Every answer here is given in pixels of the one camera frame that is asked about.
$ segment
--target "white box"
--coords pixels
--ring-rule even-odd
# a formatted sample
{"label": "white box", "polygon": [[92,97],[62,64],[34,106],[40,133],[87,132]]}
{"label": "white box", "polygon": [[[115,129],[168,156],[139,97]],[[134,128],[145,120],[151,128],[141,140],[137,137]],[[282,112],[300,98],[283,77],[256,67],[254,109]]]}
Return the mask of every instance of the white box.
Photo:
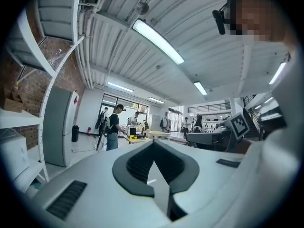
{"label": "white box", "polygon": [[29,167],[26,139],[16,131],[12,129],[0,131],[0,151],[12,180]]}

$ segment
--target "white column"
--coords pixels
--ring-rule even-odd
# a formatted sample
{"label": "white column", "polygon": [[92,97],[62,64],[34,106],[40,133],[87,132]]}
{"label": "white column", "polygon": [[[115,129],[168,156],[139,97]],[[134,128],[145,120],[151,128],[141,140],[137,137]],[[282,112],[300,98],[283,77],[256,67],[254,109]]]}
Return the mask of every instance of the white column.
{"label": "white column", "polygon": [[234,98],[230,97],[230,106],[231,106],[231,115],[234,116],[237,112],[236,112],[236,103],[234,102]]}

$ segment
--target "cardboard box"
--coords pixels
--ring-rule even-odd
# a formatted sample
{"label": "cardboard box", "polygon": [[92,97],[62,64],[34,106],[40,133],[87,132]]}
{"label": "cardboard box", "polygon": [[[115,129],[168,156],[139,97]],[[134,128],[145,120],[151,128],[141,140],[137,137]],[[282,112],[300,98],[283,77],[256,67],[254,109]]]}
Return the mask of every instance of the cardboard box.
{"label": "cardboard box", "polygon": [[21,113],[23,109],[23,101],[18,94],[11,92],[10,90],[0,88],[0,107],[5,111]]}

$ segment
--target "black t-shirt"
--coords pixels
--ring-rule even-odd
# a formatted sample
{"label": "black t-shirt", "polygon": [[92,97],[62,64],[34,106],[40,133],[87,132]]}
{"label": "black t-shirt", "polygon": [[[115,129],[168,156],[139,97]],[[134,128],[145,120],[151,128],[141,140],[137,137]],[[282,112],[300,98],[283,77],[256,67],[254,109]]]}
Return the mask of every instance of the black t-shirt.
{"label": "black t-shirt", "polygon": [[110,116],[110,127],[113,125],[113,127],[110,130],[110,133],[118,133],[118,129],[116,128],[115,125],[119,124],[119,118],[116,113],[113,113]]}

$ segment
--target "table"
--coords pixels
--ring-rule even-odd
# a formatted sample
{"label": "table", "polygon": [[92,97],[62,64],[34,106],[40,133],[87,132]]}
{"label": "table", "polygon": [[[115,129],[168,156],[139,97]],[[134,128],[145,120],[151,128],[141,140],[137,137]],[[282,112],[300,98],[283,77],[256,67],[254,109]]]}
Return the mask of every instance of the table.
{"label": "table", "polygon": [[129,139],[127,136],[124,135],[124,138],[129,142],[129,143],[141,143],[141,142],[147,142],[147,141],[152,141],[152,139],[148,138],[141,138],[141,139]]}
{"label": "table", "polygon": [[144,131],[144,133],[152,135],[153,139],[158,139],[159,137],[167,137],[170,140],[170,133],[164,133],[159,131]]}

